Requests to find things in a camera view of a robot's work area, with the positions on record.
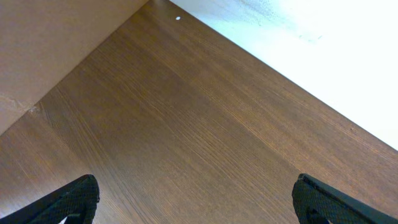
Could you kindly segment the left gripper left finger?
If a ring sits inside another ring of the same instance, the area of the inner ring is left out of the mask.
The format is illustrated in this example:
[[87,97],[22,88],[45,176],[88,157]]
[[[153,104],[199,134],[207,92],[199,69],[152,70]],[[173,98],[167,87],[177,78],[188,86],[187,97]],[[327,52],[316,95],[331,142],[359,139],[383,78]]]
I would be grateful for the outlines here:
[[92,224],[99,201],[98,182],[93,175],[86,174],[1,218],[1,223]]

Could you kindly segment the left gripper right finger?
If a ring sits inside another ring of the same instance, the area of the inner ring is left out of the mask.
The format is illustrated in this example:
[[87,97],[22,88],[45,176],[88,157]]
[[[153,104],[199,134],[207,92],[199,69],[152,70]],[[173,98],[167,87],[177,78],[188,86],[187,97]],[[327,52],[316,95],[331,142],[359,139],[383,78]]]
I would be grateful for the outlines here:
[[292,199],[300,224],[391,223],[397,219],[376,210],[308,174],[294,183]]

